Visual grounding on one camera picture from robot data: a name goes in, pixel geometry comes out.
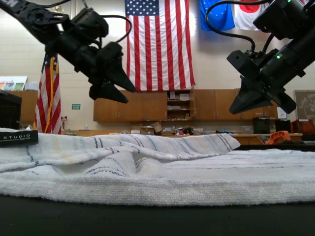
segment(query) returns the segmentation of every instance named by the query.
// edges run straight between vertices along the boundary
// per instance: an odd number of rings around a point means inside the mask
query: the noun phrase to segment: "cabinet door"
[[[167,119],[167,92],[143,92],[142,120]]]
[[[8,91],[7,93],[10,93],[17,97],[22,97],[22,91]]]
[[[264,113],[263,113],[262,107],[241,113],[241,119],[253,119],[256,117],[263,117],[263,116],[264,116]]]
[[[196,100],[195,100],[195,89],[192,87],[189,92],[189,109],[190,119],[194,119],[196,115]]]
[[[94,101],[94,121],[117,121],[118,102],[99,98]]]
[[[128,92],[121,90],[129,102],[118,103],[118,120],[119,121],[141,121],[142,120],[142,102],[140,92]]]
[[[270,117],[270,119],[278,119],[278,105],[274,101],[271,101],[271,103],[273,106],[263,107],[264,116]]]
[[[242,114],[233,115],[229,109],[237,96],[239,89],[216,90],[216,113],[218,120],[240,120]]]
[[[22,91],[21,122],[33,123],[35,121],[35,108],[38,91]]]
[[[216,119],[216,94],[215,90],[196,89],[195,93],[195,119]]]

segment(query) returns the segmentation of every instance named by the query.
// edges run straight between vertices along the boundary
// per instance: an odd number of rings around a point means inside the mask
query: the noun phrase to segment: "upper wooden cabinet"
[[[141,95],[126,90],[120,91],[129,102],[120,103],[99,98],[94,101],[94,121],[137,121],[142,119]]]
[[[277,110],[277,103],[271,101],[273,106],[263,107],[263,116],[270,117],[270,119],[278,119],[278,110]]]
[[[116,121],[118,102],[98,98],[94,101],[94,121]]]
[[[143,92],[142,120],[167,119],[167,92]]]
[[[8,93],[22,98],[20,122],[34,123],[38,91],[8,91]]]
[[[118,121],[139,121],[142,120],[141,93],[121,90],[122,94],[128,98],[128,103],[118,102]]]
[[[195,119],[216,119],[216,94],[215,90],[195,89]]]
[[[216,94],[216,119],[240,120],[241,114],[233,115],[229,109],[237,96],[239,89],[218,89]]]
[[[182,120],[186,116],[194,120],[252,120],[256,117],[278,119],[277,105],[257,108],[236,115],[229,111],[239,89],[192,89],[178,90],[189,93],[188,101],[171,100],[168,92],[135,92],[121,91],[128,99],[127,104],[107,99],[97,99],[94,102],[95,121],[143,121],[167,120],[171,117]],[[179,106],[171,109],[168,106]]]
[[[264,111],[263,108],[256,108],[250,111],[242,112],[241,119],[253,119],[256,117],[263,117]]]

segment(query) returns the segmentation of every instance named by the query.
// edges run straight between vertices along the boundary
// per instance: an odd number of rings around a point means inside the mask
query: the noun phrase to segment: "red container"
[[[291,130],[293,133],[300,134],[315,134],[313,120],[297,119],[291,123]]]

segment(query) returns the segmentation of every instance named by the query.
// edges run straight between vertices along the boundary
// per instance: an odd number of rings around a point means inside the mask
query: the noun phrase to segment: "white wall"
[[[56,2],[52,0],[37,0],[34,2]],[[124,0],[87,0],[89,6],[100,14],[124,15]],[[80,0],[73,0],[64,4],[63,8],[67,14],[74,16],[75,12],[82,9]],[[104,44],[118,39],[125,33],[125,22],[121,19],[108,19],[110,27],[109,36]],[[18,21],[0,10],[0,76],[26,75],[28,81],[39,82],[40,70],[44,58],[44,45],[40,44]],[[226,60],[226,57],[234,50],[245,51],[249,49],[250,43],[236,38],[224,37],[213,32],[206,32],[200,28],[199,0],[190,0],[190,32],[191,49],[193,60],[193,72],[196,81],[196,89],[233,89],[239,88],[239,73]],[[268,35],[259,31],[231,30],[231,32],[251,36],[256,42],[257,50],[261,50]],[[274,39],[269,49],[281,48],[284,42]],[[121,42],[126,55],[126,40]],[[129,129],[129,123],[97,123],[93,121],[93,101],[89,98],[88,78],[82,73],[75,73],[73,66],[60,59],[61,93],[62,93],[62,115],[68,116],[67,128],[84,129]],[[126,68],[126,56],[123,61]],[[314,64],[306,69],[303,78],[296,78],[285,88],[287,93],[293,97],[295,89],[315,89]],[[72,103],[81,103],[80,111],[72,111]],[[295,113],[289,115],[294,120]],[[230,126],[235,130],[240,123],[200,123],[216,129]]]

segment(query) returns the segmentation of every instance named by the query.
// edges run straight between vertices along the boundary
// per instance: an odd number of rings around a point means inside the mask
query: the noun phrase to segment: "red circle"
[[[242,11],[246,13],[254,13],[259,10],[259,5],[240,5]]]

